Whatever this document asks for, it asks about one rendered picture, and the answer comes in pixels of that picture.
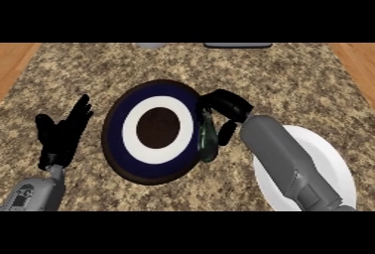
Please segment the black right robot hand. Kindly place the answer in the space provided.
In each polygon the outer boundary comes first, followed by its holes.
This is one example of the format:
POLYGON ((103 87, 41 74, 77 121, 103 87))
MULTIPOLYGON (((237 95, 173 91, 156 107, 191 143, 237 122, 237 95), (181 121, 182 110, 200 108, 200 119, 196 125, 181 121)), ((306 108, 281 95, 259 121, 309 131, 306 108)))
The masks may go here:
POLYGON ((228 117, 219 131, 219 145, 227 146, 235 134, 240 123, 244 123, 255 109, 252 103, 232 91, 216 89, 199 99, 200 110, 216 110, 228 117))

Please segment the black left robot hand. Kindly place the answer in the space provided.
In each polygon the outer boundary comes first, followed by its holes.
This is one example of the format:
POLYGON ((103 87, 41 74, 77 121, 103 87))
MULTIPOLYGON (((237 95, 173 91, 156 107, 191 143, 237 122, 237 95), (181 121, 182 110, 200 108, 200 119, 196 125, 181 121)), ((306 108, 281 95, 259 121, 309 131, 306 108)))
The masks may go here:
POLYGON ((94 114, 91 97, 85 94, 69 118, 60 123, 55 123, 48 114, 36 116, 39 141, 43 145, 39 168, 43 171, 54 165, 64 168, 70 165, 94 114))

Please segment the dark grey flat appliance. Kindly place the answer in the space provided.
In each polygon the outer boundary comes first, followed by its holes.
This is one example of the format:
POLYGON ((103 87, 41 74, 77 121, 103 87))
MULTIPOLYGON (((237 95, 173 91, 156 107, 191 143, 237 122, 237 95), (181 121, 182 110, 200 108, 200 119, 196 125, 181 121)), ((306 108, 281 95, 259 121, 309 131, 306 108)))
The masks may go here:
POLYGON ((274 43, 204 43, 210 49, 266 49, 274 43))

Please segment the plain white plate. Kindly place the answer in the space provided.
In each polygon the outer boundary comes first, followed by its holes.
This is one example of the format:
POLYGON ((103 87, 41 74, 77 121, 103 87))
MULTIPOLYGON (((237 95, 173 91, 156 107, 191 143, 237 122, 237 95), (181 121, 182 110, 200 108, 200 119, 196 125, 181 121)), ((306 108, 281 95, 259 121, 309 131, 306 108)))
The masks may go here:
MULTIPOLYGON (((343 198, 343 204, 356 207, 358 191, 355 179, 339 151, 309 129, 293 125, 286 125, 284 128, 312 157, 321 175, 343 198)), ((274 210, 300 211, 296 202, 283 195, 259 158, 255 158, 255 170, 262 193, 274 210)))

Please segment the blue and white ringed plate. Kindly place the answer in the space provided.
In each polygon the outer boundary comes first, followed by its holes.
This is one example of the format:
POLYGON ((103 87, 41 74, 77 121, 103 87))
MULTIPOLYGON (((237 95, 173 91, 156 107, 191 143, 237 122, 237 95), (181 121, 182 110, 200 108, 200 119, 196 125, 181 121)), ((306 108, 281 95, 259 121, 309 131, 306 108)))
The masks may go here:
POLYGON ((101 145, 108 164, 129 181, 163 185, 200 162, 200 94, 179 81, 157 79, 134 87, 106 116, 101 145))

